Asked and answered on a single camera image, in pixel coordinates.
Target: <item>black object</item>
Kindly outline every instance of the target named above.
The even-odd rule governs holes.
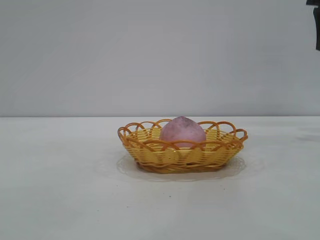
[[[320,0],[307,0],[307,5],[317,6],[313,10],[316,27],[316,49],[320,51]]]

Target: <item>yellow wicker basket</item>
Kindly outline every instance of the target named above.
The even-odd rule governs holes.
[[[123,146],[140,168],[162,174],[217,171],[244,147],[243,142],[248,138],[247,131],[236,129],[230,122],[202,121],[198,124],[204,128],[204,142],[159,140],[161,125],[170,121],[133,122],[118,129]],[[222,131],[223,126],[231,127],[232,131]],[[193,146],[178,147],[178,143]]]

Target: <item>pink ball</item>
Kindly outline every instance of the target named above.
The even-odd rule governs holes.
[[[201,143],[206,140],[204,129],[195,121],[179,116],[168,122],[161,130],[160,140],[166,142],[193,141]],[[182,142],[176,144],[180,148],[190,148],[192,143]]]

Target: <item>basket base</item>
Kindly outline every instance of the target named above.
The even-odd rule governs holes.
[[[223,164],[221,166],[196,166],[196,167],[181,167],[177,165],[169,165],[166,167],[155,167],[155,166],[145,166],[136,162],[138,168],[145,170],[151,173],[158,174],[186,174],[186,173],[205,173],[205,172],[216,172],[227,164]]]

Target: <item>peach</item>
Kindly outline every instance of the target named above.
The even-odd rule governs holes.
[[[206,140],[204,129],[195,121],[179,116],[168,122],[161,130],[160,140],[166,142],[193,141],[201,143]],[[192,143],[181,142],[176,144],[180,148],[190,148]]]

